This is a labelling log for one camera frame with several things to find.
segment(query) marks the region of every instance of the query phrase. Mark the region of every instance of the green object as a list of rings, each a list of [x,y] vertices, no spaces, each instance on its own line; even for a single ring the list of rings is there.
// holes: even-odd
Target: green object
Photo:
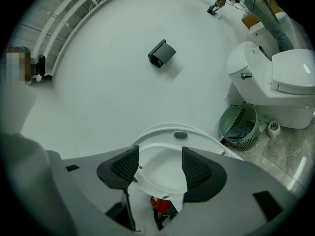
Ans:
[[[253,123],[253,129],[246,137],[236,142],[235,139],[233,139],[233,141],[228,139],[227,135],[232,128],[238,124],[246,124],[248,122]],[[243,103],[241,106],[229,107],[220,118],[219,131],[227,141],[236,145],[237,149],[250,149],[257,142],[260,133],[258,129],[258,118],[255,108],[248,103]]]

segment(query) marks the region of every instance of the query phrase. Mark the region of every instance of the cardboard box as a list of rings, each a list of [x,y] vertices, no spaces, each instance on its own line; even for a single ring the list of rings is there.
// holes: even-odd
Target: cardboard box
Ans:
[[[283,10],[277,5],[277,3],[274,0],[267,0],[269,6],[271,7],[271,10],[273,13],[282,12]],[[260,20],[251,12],[248,13],[245,17],[242,18],[243,23],[247,26],[249,29],[253,25],[260,22]]]

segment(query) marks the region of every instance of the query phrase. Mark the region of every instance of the white railing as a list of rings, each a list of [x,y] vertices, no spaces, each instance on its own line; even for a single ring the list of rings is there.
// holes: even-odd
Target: white railing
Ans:
[[[60,13],[62,13],[65,8],[72,2],[73,0],[64,0],[59,6],[58,8],[54,11],[54,13],[51,14],[49,20],[47,21],[46,25],[44,26],[42,32],[40,33],[34,51],[32,53],[32,58],[37,58],[38,57],[38,52],[39,49],[43,43],[43,40],[47,34],[47,32],[50,30],[52,24],[54,23],[54,21],[59,17]],[[57,25],[56,29],[54,30],[53,34],[51,35],[48,44],[44,50],[44,56],[47,58],[52,45],[54,44],[59,32],[61,31],[61,29],[64,27],[64,25],[68,25],[67,21],[69,20],[69,18],[76,12],[76,10],[83,4],[85,3],[87,0],[78,0],[76,2],[76,4],[67,11],[67,13],[64,15],[64,17],[62,19],[59,19],[59,24]],[[72,37],[74,36],[74,34],[76,33],[76,31],[80,28],[80,26],[88,19],[88,17],[95,11],[97,10],[100,6],[102,6],[105,2],[109,1],[109,0],[91,0],[92,4],[90,6],[90,11],[85,15],[85,17],[77,24],[77,26],[73,29],[73,31],[71,32],[71,34],[69,35],[69,37],[67,38],[66,42],[63,44],[63,47],[61,48],[61,50],[59,51],[59,54],[57,56],[57,59],[55,61],[53,70],[51,73],[47,73],[45,75],[54,75],[54,72],[56,70],[56,67],[59,65],[60,62],[60,58],[62,57],[67,45],[69,44],[69,42],[71,41]],[[37,81],[41,81],[41,76],[38,74],[36,76],[36,80]]]

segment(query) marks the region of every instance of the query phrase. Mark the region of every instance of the jeans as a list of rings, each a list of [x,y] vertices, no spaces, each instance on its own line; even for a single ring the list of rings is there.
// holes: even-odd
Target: jeans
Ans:
[[[286,33],[282,30],[277,17],[266,0],[245,0],[244,5],[262,22],[265,28],[276,39],[280,52],[294,49]]]

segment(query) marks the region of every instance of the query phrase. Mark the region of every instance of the red object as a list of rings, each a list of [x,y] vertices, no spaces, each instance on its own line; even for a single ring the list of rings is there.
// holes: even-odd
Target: red object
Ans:
[[[155,197],[151,197],[150,202],[158,212],[164,214],[169,209],[171,202],[169,200],[158,199]]]

